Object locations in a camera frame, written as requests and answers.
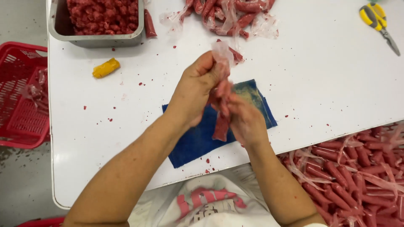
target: person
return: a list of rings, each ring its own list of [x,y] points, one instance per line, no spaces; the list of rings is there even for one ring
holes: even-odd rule
[[[221,67],[209,51],[184,71],[166,112],[100,169],[64,227],[325,226],[310,197],[277,159],[260,111],[236,94],[229,98],[230,128],[251,165],[144,192],[180,137],[201,121]]]

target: yellow scissors handle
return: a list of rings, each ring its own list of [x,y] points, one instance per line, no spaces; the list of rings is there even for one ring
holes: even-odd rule
[[[359,10],[360,18],[377,31],[387,27],[386,14],[383,8],[377,3],[369,3]]]

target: hand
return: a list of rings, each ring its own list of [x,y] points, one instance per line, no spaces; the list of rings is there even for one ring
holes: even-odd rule
[[[234,137],[247,150],[269,142],[264,116],[255,106],[234,93],[230,95],[227,106]]]
[[[182,74],[165,114],[184,124],[186,130],[198,125],[210,90],[225,76],[223,67],[215,63],[211,51],[202,54]]]

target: forearm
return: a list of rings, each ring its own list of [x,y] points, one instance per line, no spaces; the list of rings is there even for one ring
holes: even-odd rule
[[[306,223],[307,218],[324,223],[310,197],[279,162],[269,142],[246,148],[265,202],[281,226],[303,226],[299,222]]]
[[[127,223],[150,179],[185,131],[175,118],[158,118],[93,177],[71,208],[65,225]]]

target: yellow wrapped item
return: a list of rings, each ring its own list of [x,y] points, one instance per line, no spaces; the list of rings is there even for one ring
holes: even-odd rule
[[[109,61],[105,62],[102,65],[99,65],[94,68],[93,71],[93,76],[95,78],[102,78],[110,73],[112,73],[114,70],[119,68],[121,65],[119,64],[119,61],[115,60],[115,58],[111,58]]]

